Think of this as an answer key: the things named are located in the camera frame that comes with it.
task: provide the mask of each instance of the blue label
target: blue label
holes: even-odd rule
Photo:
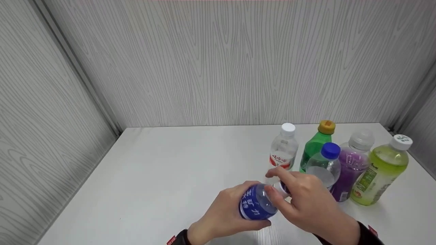
[[[257,185],[250,187],[245,192],[244,196],[242,196],[241,202],[239,203],[239,212],[241,213],[241,216],[244,219],[263,220],[263,219],[268,219],[275,214],[275,213],[273,214],[269,213],[262,208],[262,206],[259,203],[259,201],[262,200],[258,200],[256,196],[256,187]]]

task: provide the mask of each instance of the water bottle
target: water bottle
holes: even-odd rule
[[[269,152],[271,168],[280,166],[289,170],[294,165],[295,155],[298,151],[298,142],[294,138],[295,125],[292,123],[282,124],[280,134],[273,140]]]
[[[374,144],[374,136],[369,129],[354,132],[348,142],[341,145],[339,162],[341,174],[330,192],[338,202],[346,201],[357,178],[369,167],[369,150]]]
[[[264,220],[277,213],[265,192],[267,184],[256,184],[251,186],[242,196],[239,202],[239,213],[246,220]],[[289,190],[283,182],[272,185],[278,190],[283,198],[290,196]]]
[[[322,120],[318,126],[318,132],[304,145],[303,157],[300,162],[300,172],[306,172],[307,162],[316,153],[321,151],[323,145],[331,142],[336,124],[330,120]]]
[[[369,154],[371,164],[354,184],[351,199],[364,206],[376,203],[394,180],[406,170],[409,164],[407,150],[412,143],[409,137],[396,134],[389,144],[374,148]]]
[[[325,143],[321,152],[309,159],[306,173],[318,177],[323,185],[330,190],[341,174],[341,164],[337,159],[341,148],[335,143]]]

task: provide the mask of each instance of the hand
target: hand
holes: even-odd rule
[[[271,225],[269,220],[249,221],[239,214],[239,202],[243,194],[258,181],[246,181],[220,191],[215,201],[187,232],[192,245],[203,245],[206,242],[223,236],[230,236],[242,231],[258,231]]]
[[[281,167],[270,169],[266,177],[278,176],[292,197],[286,202],[272,186],[265,187],[272,204],[299,228],[314,233],[333,245],[356,245],[360,228],[356,220],[344,213],[333,196],[314,175],[288,172]]]

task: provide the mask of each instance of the white table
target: white table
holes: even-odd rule
[[[337,124],[333,141],[371,129],[375,146],[389,142],[378,123]],[[164,245],[207,210],[217,193],[245,180],[264,180],[279,125],[128,128],[41,239],[41,245]],[[297,125],[300,150],[317,125]],[[383,242],[436,241],[436,181],[413,159],[380,201],[341,207]],[[211,241],[212,245],[320,244],[278,213],[272,226]]]

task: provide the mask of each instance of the purple liquid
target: purple liquid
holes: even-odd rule
[[[369,167],[369,162],[366,153],[356,152],[349,147],[344,147],[341,150],[339,162],[341,163],[341,174],[330,192],[336,201],[343,202],[350,197],[353,184]]]

